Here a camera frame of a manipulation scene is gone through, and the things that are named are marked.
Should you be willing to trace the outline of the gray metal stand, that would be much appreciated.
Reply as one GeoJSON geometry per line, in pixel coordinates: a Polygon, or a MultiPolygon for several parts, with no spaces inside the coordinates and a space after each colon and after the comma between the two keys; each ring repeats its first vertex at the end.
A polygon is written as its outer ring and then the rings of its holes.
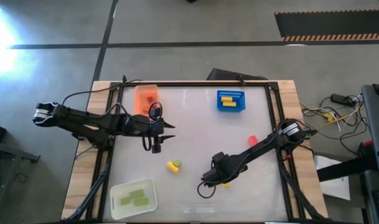
{"type": "Polygon", "coordinates": [[[20,164],[23,160],[38,163],[40,156],[25,152],[18,148],[0,143],[0,160],[7,160],[11,164],[6,167],[5,176],[0,176],[0,208],[9,191],[10,185],[20,173],[20,164]]]}

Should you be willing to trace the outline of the black floor bar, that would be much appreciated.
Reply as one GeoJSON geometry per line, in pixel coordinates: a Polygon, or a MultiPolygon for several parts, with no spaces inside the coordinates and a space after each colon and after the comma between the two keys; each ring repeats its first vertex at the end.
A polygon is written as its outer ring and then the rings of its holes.
{"type": "Polygon", "coordinates": [[[377,162],[371,157],[359,157],[339,164],[334,164],[317,170],[320,182],[339,179],[367,170],[378,171],[377,162]]]}

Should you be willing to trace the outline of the black side desk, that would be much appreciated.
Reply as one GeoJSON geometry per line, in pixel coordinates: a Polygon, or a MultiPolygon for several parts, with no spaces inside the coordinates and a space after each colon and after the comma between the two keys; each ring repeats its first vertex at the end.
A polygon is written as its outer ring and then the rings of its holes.
{"type": "Polygon", "coordinates": [[[379,170],[379,84],[363,85],[362,96],[379,170]]]}

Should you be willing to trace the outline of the white paper sheet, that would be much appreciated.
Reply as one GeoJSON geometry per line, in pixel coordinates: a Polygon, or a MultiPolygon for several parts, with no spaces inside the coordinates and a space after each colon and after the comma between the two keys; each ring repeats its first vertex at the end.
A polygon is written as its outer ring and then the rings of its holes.
{"type": "MultiPolygon", "coordinates": [[[[314,162],[316,169],[322,169],[340,163],[340,161],[329,159],[324,156],[314,156],[314,162]]],[[[349,178],[347,176],[323,181],[321,182],[321,189],[324,195],[350,200],[349,178]]]]}

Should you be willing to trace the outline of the black metal table frame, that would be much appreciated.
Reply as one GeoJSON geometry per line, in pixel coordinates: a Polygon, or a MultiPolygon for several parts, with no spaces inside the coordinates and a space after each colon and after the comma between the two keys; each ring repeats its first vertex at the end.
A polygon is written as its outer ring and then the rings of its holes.
{"type": "MultiPolygon", "coordinates": [[[[271,106],[273,108],[274,121],[281,121],[284,118],[293,118],[303,121],[304,117],[301,113],[303,104],[299,101],[294,81],[292,80],[272,80],[272,81],[247,81],[247,87],[257,84],[265,85],[267,93],[271,95],[271,106]]],[[[104,112],[109,109],[112,103],[122,99],[122,90],[110,90],[113,86],[112,81],[94,81],[89,94],[87,110],[92,113],[104,112]]],[[[159,81],[159,86],[167,87],[228,87],[240,86],[238,81],[159,81]]],[[[105,166],[106,158],[109,152],[92,152],[84,161],[74,162],[65,202],[62,209],[61,219],[66,219],[74,213],[79,204],[90,191],[91,186],[98,177],[98,174],[105,166]]],[[[298,186],[308,201],[314,208],[324,217],[326,217],[327,209],[325,200],[322,195],[321,185],[314,167],[314,159],[311,152],[309,141],[305,141],[301,146],[294,150],[292,158],[286,161],[285,166],[290,170],[292,176],[296,177],[298,186]]],[[[100,219],[101,206],[106,200],[106,187],[95,194],[95,198],[89,204],[88,208],[82,215],[83,220],[100,219]]]]}

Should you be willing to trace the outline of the black hazard-striped floor mat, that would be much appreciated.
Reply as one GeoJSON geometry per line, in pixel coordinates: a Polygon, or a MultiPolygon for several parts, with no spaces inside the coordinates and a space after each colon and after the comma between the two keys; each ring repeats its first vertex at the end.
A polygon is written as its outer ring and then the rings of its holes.
{"type": "Polygon", "coordinates": [[[285,42],[379,40],[379,9],[276,12],[285,42]]]}

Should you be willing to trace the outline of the blue slotted plastic basket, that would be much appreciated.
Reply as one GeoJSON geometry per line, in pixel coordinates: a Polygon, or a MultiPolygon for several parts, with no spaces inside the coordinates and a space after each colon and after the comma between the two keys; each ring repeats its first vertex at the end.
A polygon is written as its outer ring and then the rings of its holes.
{"type": "Polygon", "coordinates": [[[241,112],[246,108],[245,105],[245,92],[244,91],[233,91],[233,90],[218,90],[217,91],[217,109],[219,111],[226,112],[241,112]],[[221,102],[222,96],[230,96],[233,101],[236,102],[236,107],[224,107],[221,102]]]}

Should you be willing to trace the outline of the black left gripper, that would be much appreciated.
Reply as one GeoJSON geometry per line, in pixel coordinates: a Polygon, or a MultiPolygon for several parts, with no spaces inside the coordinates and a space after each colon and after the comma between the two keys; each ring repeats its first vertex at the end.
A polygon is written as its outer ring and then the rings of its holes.
{"type": "MultiPolygon", "coordinates": [[[[164,133],[164,128],[175,128],[175,126],[167,123],[163,119],[159,121],[151,121],[144,115],[130,116],[126,122],[127,136],[157,136],[164,133]]],[[[159,142],[173,138],[175,135],[160,136],[159,142]]]]}

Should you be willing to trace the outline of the translucent orange plastic bin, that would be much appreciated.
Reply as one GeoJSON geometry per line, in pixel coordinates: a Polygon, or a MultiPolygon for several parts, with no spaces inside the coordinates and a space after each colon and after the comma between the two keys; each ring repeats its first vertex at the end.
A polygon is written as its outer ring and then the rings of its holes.
{"type": "Polygon", "coordinates": [[[141,105],[150,105],[155,108],[156,105],[148,103],[146,96],[154,95],[156,97],[155,102],[159,99],[158,86],[157,85],[138,85],[134,88],[134,114],[141,114],[141,105]]]}

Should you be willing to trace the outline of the translucent white plastic bin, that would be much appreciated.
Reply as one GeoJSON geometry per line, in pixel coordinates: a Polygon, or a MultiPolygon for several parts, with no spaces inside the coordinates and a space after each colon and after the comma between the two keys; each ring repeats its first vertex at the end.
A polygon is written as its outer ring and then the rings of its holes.
{"type": "Polygon", "coordinates": [[[152,179],[142,179],[125,184],[115,185],[110,189],[111,217],[114,220],[120,220],[142,213],[152,212],[157,208],[156,187],[152,179]],[[120,200],[129,197],[129,193],[138,190],[144,190],[144,196],[149,199],[149,205],[135,207],[133,200],[127,205],[121,205],[120,200]]]}

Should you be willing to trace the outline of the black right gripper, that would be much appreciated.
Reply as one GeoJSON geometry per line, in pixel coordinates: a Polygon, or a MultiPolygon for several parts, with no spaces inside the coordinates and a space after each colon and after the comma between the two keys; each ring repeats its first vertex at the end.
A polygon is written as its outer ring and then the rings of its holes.
{"type": "Polygon", "coordinates": [[[202,181],[207,187],[226,184],[247,170],[248,156],[231,155],[202,175],[202,181]]]}

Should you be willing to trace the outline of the black power strip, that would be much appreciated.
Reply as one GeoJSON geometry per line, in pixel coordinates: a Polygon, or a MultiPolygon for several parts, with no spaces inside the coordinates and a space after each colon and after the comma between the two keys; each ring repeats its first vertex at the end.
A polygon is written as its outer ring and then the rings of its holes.
{"type": "Polygon", "coordinates": [[[338,95],[334,93],[331,94],[330,100],[333,103],[338,103],[348,107],[354,107],[356,105],[356,102],[352,99],[351,96],[338,95]]]}

